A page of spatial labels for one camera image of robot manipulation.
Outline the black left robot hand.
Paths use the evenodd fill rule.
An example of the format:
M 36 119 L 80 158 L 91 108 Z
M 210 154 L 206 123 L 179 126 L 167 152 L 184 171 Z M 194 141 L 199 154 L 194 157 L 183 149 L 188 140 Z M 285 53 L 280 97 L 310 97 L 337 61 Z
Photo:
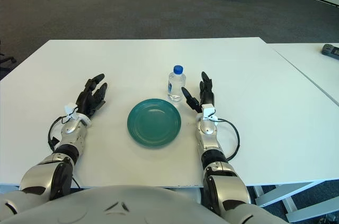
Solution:
M 91 118 L 94 113 L 103 106 L 108 84 L 103 83 L 94 93 L 93 91 L 104 77 L 104 74 L 99 74 L 94 78 L 87 80 L 84 90 L 79 94 L 76 101 L 78 113 Z

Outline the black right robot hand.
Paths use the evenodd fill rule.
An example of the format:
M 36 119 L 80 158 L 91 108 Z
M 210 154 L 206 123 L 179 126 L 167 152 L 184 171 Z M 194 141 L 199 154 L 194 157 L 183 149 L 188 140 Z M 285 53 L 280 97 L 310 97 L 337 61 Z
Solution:
M 185 87 L 181 87 L 182 93 L 186 98 L 188 106 L 197 113 L 202 113 L 203 104 L 215 105 L 215 97 L 212 91 L 212 79 L 203 71 L 201 73 L 202 81 L 199 84 L 200 101 L 193 97 Z

